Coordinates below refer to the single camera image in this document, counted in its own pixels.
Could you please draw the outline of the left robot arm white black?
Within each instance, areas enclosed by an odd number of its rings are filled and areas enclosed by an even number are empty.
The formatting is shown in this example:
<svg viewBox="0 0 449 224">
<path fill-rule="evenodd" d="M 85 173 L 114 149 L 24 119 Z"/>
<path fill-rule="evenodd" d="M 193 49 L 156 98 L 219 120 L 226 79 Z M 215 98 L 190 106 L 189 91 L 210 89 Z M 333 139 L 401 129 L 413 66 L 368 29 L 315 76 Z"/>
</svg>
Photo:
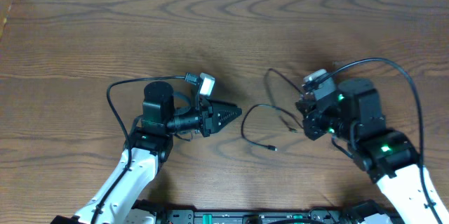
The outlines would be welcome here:
<svg viewBox="0 0 449 224">
<path fill-rule="evenodd" d="M 194 131 L 208 137 L 242 113 L 237 105 L 202 93 L 177 109 L 176 95 L 164 81 L 145 86 L 142 114 L 134 119 L 112 174 L 84 207 L 71 217 L 54 217 L 53 223 L 169 223 L 163 209 L 138 197 L 168 160 L 173 139 Z"/>
</svg>

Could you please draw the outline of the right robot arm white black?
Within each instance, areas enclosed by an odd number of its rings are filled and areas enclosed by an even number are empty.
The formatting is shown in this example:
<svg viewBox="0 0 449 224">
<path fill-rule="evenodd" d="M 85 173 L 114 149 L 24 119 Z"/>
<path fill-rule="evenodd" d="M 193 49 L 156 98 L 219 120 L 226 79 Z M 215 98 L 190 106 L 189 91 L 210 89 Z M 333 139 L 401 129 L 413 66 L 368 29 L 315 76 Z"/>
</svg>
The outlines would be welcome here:
<svg viewBox="0 0 449 224">
<path fill-rule="evenodd" d="M 334 84 L 328 79 L 314 98 L 297 101 L 306 137 L 329 133 L 347 142 L 349 155 L 391 202 L 405 223 L 447 223 L 448 210 L 438 196 L 408 137 L 389 129 L 380 95 L 368 79 Z"/>
</svg>

